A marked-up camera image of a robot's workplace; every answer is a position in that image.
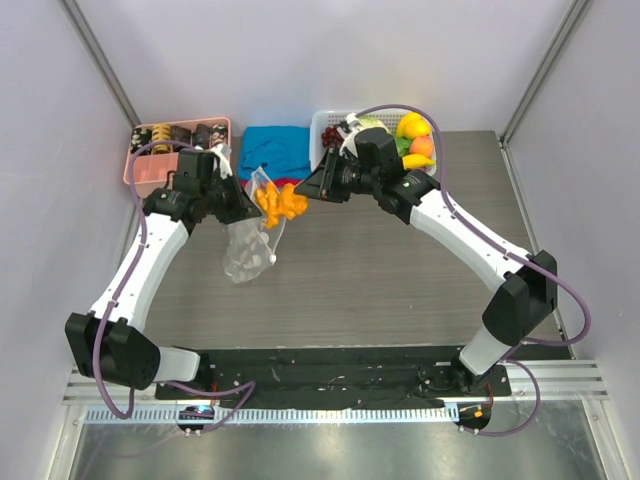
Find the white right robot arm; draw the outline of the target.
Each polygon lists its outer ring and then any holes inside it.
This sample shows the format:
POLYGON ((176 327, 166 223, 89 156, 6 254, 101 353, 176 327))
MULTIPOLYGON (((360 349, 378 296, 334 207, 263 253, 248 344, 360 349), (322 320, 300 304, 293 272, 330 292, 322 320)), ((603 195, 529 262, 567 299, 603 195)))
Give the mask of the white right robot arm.
POLYGON ((440 183, 422 166, 399 156, 392 135, 381 127, 351 136, 346 148, 329 148, 309 177, 295 189, 310 199, 342 203, 354 194, 372 196, 380 208, 428 234, 464 262, 487 286, 492 298, 482 325, 454 357, 451 380, 472 395, 488 373, 557 306, 552 276, 556 259, 530 255, 445 201, 440 183))

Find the clear zip top bag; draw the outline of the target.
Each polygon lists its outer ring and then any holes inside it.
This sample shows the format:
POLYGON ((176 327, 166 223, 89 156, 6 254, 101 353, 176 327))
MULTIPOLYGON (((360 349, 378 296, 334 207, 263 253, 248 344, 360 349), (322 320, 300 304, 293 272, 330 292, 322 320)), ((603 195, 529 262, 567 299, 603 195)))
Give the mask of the clear zip top bag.
MULTIPOLYGON (((271 180, 262 168, 251 174, 245 192, 256 205, 256 190, 271 183, 271 180)), ((273 229, 267 229, 264 225, 266 215, 261 212, 260 218, 237 222, 227 228, 229 244, 222 265, 225 275, 234 284, 254 280, 276 263, 276 250, 287 220, 273 229)))

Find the orange ginger root toy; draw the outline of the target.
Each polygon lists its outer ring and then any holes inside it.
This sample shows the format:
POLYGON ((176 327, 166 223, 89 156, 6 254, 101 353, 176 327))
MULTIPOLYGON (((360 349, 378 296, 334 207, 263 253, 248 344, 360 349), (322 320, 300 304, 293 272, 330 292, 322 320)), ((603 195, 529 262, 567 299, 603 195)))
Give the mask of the orange ginger root toy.
POLYGON ((297 194, 293 184, 278 189, 274 183, 267 183, 256 190, 254 199, 266 215, 264 225, 267 229, 279 226, 283 220, 303 215, 309 207, 308 198, 297 194))

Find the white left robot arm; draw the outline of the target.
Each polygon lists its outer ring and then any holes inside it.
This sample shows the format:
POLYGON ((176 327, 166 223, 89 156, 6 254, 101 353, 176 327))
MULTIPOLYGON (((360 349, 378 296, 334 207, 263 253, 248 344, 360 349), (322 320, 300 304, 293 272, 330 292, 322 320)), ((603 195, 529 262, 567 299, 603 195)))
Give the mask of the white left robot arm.
POLYGON ((234 174, 230 157, 226 144, 183 149, 168 185, 137 201, 139 230, 123 263, 88 313, 73 313, 65 324, 81 375, 135 390, 178 381, 193 399, 211 391, 213 375, 204 368, 203 355, 159 347, 144 330, 164 275, 203 219, 213 216, 230 225, 261 215, 234 174))

